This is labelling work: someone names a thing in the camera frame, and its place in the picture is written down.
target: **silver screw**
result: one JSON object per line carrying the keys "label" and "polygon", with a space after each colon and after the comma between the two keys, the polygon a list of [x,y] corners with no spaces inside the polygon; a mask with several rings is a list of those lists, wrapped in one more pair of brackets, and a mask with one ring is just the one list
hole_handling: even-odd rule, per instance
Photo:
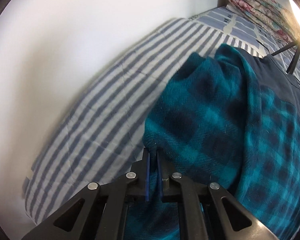
{"label": "silver screw", "polygon": [[97,189],[97,188],[98,188],[98,184],[95,183],[95,182],[92,182],[92,183],[88,184],[88,189],[90,189],[90,190],[94,190],[94,189]]}
{"label": "silver screw", "polygon": [[126,177],[128,179],[134,179],[137,175],[134,172],[128,172]]}
{"label": "silver screw", "polygon": [[210,183],[210,188],[212,189],[219,189],[220,188],[220,185],[216,182],[212,182]]}
{"label": "silver screw", "polygon": [[172,177],[175,179],[181,179],[182,174],[180,172],[174,172],[172,173]]}

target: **floral fabric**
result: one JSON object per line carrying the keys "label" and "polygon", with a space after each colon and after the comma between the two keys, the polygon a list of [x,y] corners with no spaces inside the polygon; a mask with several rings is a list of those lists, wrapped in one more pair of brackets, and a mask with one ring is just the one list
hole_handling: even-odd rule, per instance
{"label": "floral fabric", "polygon": [[300,28],[293,14],[275,0],[229,0],[243,16],[276,39],[287,43],[300,40]]}

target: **striped mattress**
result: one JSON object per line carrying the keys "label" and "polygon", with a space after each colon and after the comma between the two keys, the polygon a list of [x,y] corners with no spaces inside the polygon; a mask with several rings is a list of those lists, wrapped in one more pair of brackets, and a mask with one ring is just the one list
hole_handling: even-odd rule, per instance
{"label": "striped mattress", "polygon": [[32,177],[25,181],[28,216],[38,224],[88,183],[109,183],[128,172],[142,157],[144,121],[168,80],[192,52],[213,56],[222,43],[254,56],[266,53],[263,46],[231,32],[198,19],[178,18],[104,71],[33,164]]}

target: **bed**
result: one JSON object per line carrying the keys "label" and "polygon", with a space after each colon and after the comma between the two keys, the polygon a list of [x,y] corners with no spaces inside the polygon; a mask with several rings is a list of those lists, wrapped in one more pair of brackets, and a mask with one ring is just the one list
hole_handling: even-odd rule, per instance
{"label": "bed", "polygon": [[[25,208],[34,223],[88,183],[109,183],[129,171],[141,159],[144,121],[167,81],[192,52],[213,56],[222,43],[256,57],[283,47],[220,7],[169,21],[105,70],[66,115],[25,179]],[[275,56],[282,71],[292,57],[293,51]],[[294,75],[300,82],[300,60]]]}

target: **teal plaid fabric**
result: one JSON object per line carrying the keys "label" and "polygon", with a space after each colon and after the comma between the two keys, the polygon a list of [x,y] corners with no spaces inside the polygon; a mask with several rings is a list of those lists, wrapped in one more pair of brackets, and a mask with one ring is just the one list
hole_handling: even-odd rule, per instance
{"label": "teal plaid fabric", "polygon": [[130,208],[126,239],[178,239],[177,207],[158,196],[157,148],[195,182],[227,188],[279,239],[298,230],[298,111],[260,85],[237,49],[223,44],[214,58],[193,53],[149,113],[143,143],[151,154],[150,201]]}

